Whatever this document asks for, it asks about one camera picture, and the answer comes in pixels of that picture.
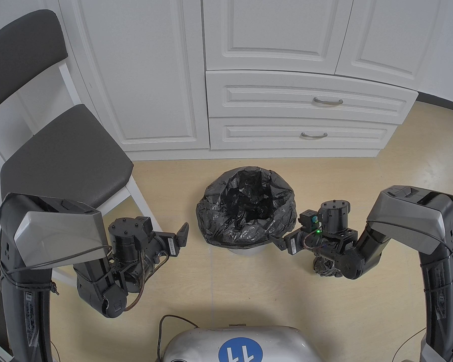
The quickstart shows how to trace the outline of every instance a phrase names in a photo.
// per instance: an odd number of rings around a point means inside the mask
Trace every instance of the chair cushion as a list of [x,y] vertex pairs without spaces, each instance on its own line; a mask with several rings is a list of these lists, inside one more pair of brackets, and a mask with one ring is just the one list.
[[133,163],[85,105],[76,105],[30,138],[2,166],[9,192],[68,198],[97,208],[131,176]]

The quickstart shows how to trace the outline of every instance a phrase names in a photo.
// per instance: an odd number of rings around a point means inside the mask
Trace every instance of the wooden floor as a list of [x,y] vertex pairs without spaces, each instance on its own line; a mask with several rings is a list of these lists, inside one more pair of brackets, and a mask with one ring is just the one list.
[[[158,322],[184,316],[201,327],[286,325],[300,329],[325,361],[390,362],[397,348],[425,326],[417,253],[391,241],[379,265],[356,281],[321,278],[314,256],[290,256],[273,244],[244,257],[206,244],[195,207],[223,172],[246,165],[280,174],[294,189],[297,211],[333,198],[351,202],[349,226],[362,231],[380,190],[393,184],[453,193],[453,111],[416,103],[376,158],[287,158],[136,162],[134,178],[163,230],[190,223],[188,245],[146,284],[140,303],[108,320],[59,284],[52,295],[51,332],[62,362],[153,362]],[[136,217],[127,200],[105,216]],[[164,323],[163,345],[188,328]],[[396,360],[419,360],[422,334]]]

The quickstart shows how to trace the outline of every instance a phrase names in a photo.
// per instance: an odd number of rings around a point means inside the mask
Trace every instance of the metal handle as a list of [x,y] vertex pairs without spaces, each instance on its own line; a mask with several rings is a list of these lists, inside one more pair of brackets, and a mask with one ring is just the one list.
[[343,100],[338,100],[337,102],[329,102],[328,100],[320,100],[317,97],[314,97],[314,102],[321,103],[323,105],[332,105],[332,106],[342,105],[344,103]]
[[324,134],[322,134],[321,136],[310,136],[310,135],[308,135],[308,134],[301,133],[300,136],[301,136],[302,138],[325,138],[325,137],[327,137],[327,133],[324,133]]

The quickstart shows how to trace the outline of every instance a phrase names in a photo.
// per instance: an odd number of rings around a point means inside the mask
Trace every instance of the trash can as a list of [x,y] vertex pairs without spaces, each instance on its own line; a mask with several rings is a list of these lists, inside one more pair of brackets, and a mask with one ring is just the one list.
[[281,238],[294,228],[297,218],[289,184],[274,171],[257,166],[229,170],[213,181],[196,215],[207,243],[244,254]]

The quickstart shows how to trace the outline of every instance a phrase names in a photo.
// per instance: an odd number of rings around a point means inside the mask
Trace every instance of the robotic arm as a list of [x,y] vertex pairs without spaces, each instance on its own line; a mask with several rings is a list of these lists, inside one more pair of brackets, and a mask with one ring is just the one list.
[[142,293],[159,257],[178,256],[188,238],[187,223],[173,234],[154,232],[149,217],[122,218],[109,226],[110,247],[98,210],[19,194],[5,197],[0,225],[0,290],[16,362],[52,362],[49,298],[58,294],[53,267],[74,264],[79,296],[115,318],[132,308],[126,307],[128,293]]
[[284,248],[327,258],[348,279],[377,265],[390,239],[417,250],[427,314],[420,360],[453,362],[453,196],[410,186],[385,189],[359,239],[348,228],[349,212],[349,202],[332,200],[301,213],[302,227],[284,237]]

